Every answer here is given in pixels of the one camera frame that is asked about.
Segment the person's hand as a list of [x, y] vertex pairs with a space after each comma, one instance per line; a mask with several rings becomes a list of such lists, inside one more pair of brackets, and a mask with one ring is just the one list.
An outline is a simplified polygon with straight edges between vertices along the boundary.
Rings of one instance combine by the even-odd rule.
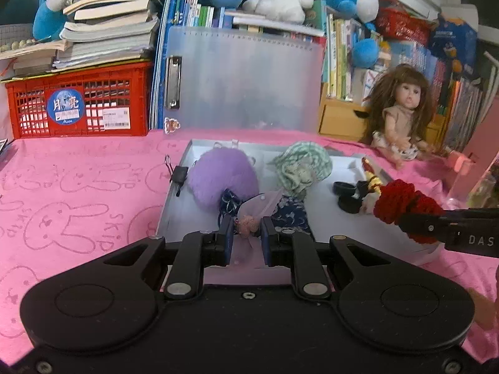
[[467, 288], [474, 302], [474, 322], [485, 331], [498, 329], [498, 268], [489, 279]]

